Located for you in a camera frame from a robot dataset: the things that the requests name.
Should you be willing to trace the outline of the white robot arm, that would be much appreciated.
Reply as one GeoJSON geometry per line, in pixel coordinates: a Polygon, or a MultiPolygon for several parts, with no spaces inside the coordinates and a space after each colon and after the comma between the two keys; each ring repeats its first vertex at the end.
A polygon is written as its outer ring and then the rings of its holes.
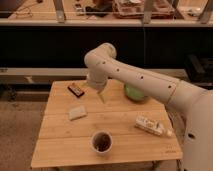
{"type": "Polygon", "coordinates": [[[116,55],[110,43],[103,43],[85,55],[88,85],[102,91],[111,77],[184,114],[181,171],[213,171],[213,90],[124,64],[116,60],[116,55]]]}

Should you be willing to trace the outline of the translucent pointed end tool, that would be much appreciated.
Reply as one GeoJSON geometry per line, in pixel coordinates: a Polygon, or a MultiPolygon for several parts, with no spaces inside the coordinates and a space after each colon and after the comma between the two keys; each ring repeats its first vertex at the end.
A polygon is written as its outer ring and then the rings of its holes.
{"type": "Polygon", "coordinates": [[[97,95],[103,103],[106,103],[107,100],[106,100],[106,97],[104,96],[103,92],[104,92],[104,90],[100,89],[100,90],[97,91],[97,95]]]}

